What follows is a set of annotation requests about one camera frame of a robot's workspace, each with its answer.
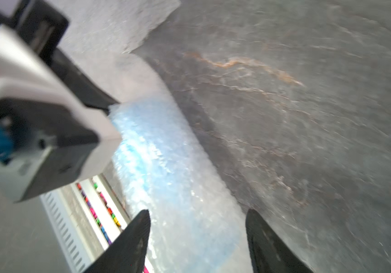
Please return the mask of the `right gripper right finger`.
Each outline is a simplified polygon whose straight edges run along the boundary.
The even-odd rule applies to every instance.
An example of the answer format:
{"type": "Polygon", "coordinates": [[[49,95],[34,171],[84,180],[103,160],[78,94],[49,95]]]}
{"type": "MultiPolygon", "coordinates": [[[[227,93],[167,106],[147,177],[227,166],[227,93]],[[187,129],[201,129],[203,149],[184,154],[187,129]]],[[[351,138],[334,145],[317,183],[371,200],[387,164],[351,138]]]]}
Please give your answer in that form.
{"type": "Polygon", "coordinates": [[[256,210],[248,210],[245,228],[252,268],[255,273],[312,272],[256,210]]]}

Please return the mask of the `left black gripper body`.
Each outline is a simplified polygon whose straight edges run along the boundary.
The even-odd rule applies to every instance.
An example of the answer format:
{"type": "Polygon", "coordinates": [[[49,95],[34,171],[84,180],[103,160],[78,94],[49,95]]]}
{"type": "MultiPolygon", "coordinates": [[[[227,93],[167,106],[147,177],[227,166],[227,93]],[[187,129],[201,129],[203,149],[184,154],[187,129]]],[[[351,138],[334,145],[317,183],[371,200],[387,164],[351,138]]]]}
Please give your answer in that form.
{"type": "Polygon", "coordinates": [[[0,1],[0,26],[13,30],[46,64],[69,26],[46,1],[0,1]]]}

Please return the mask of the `blue plastic wine glass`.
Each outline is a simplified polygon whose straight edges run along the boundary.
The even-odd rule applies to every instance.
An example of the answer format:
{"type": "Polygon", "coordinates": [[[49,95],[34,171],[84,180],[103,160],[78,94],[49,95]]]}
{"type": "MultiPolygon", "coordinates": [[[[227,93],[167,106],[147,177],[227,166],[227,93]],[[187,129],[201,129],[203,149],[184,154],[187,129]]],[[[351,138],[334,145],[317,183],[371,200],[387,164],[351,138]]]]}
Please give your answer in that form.
{"type": "Polygon", "coordinates": [[[113,166],[128,212],[151,216],[158,273],[249,273],[245,217],[175,103],[114,105],[113,166]]]}

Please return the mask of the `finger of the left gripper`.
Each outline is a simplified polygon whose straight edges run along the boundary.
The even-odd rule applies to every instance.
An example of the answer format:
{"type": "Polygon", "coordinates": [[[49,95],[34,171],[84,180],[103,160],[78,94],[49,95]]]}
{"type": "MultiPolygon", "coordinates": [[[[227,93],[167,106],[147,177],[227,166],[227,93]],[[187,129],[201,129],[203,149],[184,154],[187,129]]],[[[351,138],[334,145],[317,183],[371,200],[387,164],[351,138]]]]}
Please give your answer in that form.
{"type": "Polygon", "coordinates": [[[53,52],[50,68],[86,107],[109,113],[109,107],[118,103],[113,97],[93,83],[89,77],[58,48],[53,52]]]}

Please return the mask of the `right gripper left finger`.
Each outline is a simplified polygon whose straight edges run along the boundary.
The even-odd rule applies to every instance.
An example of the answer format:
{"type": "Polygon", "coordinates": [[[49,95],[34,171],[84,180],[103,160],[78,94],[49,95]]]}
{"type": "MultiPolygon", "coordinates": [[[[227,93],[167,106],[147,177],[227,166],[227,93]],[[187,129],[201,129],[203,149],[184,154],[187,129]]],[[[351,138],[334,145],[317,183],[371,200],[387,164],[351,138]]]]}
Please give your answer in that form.
{"type": "Polygon", "coordinates": [[[85,273],[142,273],[151,230],[148,210],[140,211],[85,273]]]}

